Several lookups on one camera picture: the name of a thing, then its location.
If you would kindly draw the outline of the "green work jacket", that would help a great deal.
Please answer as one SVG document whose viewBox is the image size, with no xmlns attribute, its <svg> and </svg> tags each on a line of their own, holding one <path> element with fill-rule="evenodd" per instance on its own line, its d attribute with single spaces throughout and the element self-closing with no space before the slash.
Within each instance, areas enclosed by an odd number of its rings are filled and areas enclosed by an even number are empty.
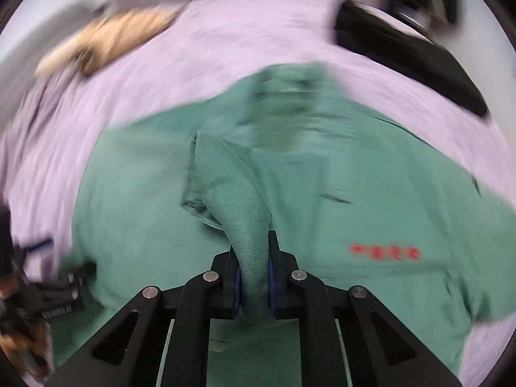
<svg viewBox="0 0 516 387">
<path fill-rule="evenodd" d="M 177 287 L 234 248 L 243 304 L 216 322 L 211 386 L 297 386 L 295 322 L 268 308 L 268 234 L 333 287 L 370 290 L 453 372 L 475 321 L 515 311 L 515 211 L 322 65 L 273 65 L 209 101 L 103 131 L 65 267 L 92 260 L 63 363 L 138 291 Z"/>
</svg>

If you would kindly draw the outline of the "beige striped folded garment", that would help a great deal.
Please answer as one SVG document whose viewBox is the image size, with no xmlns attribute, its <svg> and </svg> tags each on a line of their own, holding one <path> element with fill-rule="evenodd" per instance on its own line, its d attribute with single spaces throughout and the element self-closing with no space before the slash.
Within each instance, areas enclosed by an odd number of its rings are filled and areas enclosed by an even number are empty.
<svg viewBox="0 0 516 387">
<path fill-rule="evenodd" d="M 35 76 L 52 74 L 71 63 L 77 64 L 83 75 L 91 76 L 167 30 L 179 13 L 179 9 L 153 7 L 93 20 L 47 52 L 38 62 Z"/>
</svg>

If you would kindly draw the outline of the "lilac bed cover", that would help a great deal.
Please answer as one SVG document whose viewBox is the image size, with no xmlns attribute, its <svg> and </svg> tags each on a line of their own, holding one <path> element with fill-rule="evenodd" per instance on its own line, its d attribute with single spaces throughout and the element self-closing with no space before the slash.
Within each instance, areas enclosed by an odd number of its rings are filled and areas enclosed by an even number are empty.
<svg viewBox="0 0 516 387">
<path fill-rule="evenodd" d="M 479 119 L 438 93 L 336 46 L 337 0 L 195 0 L 174 25 L 89 79 L 74 68 L 38 81 L 1 129 L 1 196 L 14 237 L 55 246 L 28 262 L 55 274 L 71 241 L 86 160 L 102 129 L 218 95 L 267 65 L 321 61 L 353 100 L 392 117 L 507 199 L 515 149 L 501 118 Z"/>
</svg>

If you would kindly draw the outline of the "black folded garment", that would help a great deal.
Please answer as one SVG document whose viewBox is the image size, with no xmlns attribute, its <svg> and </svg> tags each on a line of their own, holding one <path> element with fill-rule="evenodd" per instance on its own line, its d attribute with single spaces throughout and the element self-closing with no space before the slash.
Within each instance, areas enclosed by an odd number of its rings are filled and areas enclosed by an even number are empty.
<svg viewBox="0 0 516 387">
<path fill-rule="evenodd" d="M 479 118 L 490 115 L 483 95 L 444 47 L 410 36 L 344 0 L 335 20 L 336 43 L 431 88 Z"/>
</svg>

